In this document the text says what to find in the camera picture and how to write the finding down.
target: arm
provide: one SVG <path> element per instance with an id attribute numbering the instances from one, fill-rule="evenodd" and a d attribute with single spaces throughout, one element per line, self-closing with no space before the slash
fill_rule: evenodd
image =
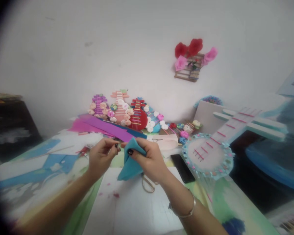
<path id="1" fill-rule="evenodd" d="M 59 234 L 90 187 L 106 172 L 118 154 L 118 142 L 104 138 L 90 150 L 89 168 L 26 224 L 17 225 L 19 234 Z"/>
<path id="2" fill-rule="evenodd" d="M 188 215 L 194 206 L 191 192 L 168 170 L 165 165 L 159 146 L 142 138 L 136 138 L 137 143 L 147 152 L 146 157 L 139 152 L 129 149 L 128 153 L 143 168 L 144 173 L 153 182 L 158 182 L 166 192 L 174 211 L 181 216 Z M 220 234 L 227 232 L 210 213 L 210 211 L 196 199 L 193 215 L 180 218 L 188 235 L 191 234 Z"/>

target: left hand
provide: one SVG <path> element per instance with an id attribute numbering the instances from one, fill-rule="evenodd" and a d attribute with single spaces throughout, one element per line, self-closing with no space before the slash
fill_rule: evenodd
<path id="1" fill-rule="evenodd" d="M 95 183 L 108 170 L 112 159 L 121 151 L 116 144 L 119 144 L 119 142 L 103 138 L 90 150 L 89 166 L 85 175 L 91 183 Z"/>

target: forearm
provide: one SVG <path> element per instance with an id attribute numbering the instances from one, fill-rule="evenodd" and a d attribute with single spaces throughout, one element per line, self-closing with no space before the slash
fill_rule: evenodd
<path id="1" fill-rule="evenodd" d="M 89 180 L 86 174 L 82 175 L 18 230 L 22 234 L 58 233 L 98 179 Z"/>
<path id="2" fill-rule="evenodd" d="M 166 192 L 174 211 L 181 216 L 188 215 L 194 206 L 191 192 L 171 172 L 167 173 L 167 177 L 160 184 Z M 218 220 L 197 199 L 193 215 L 180 218 L 180 220 L 188 235 L 227 234 Z"/>

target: red craft guitar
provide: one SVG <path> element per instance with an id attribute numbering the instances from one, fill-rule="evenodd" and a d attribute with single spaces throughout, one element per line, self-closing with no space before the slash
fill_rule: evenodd
<path id="1" fill-rule="evenodd" d="M 144 104 L 144 100 L 135 99 L 133 100 L 133 103 L 131 103 L 131 106 L 135 105 L 134 108 L 134 115 L 131 116 L 131 125 L 129 128 L 141 131 L 144 129 L 148 123 L 147 114 L 141 109 L 146 104 Z"/>

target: scissors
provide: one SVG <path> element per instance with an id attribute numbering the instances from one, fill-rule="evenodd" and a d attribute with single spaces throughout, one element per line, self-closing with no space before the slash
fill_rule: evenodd
<path id="1" fill-rule="evenodd" d="M 148 192 L 148 193 L 153 193 L 155 191 L 155 187 L 151 184 L 151 182 L 145 177 L 144 173 L 141 174 L 141 177 L 142 177 L 142 180 L 141 180 L 141 184 L 143 185 L 143 189 Z M 145 185 L 144 185 L 144 181 L 147 182 L 147 184 L 150 186 L 151 188 L 151 191 L 147 190 L 145 188 Z"/>

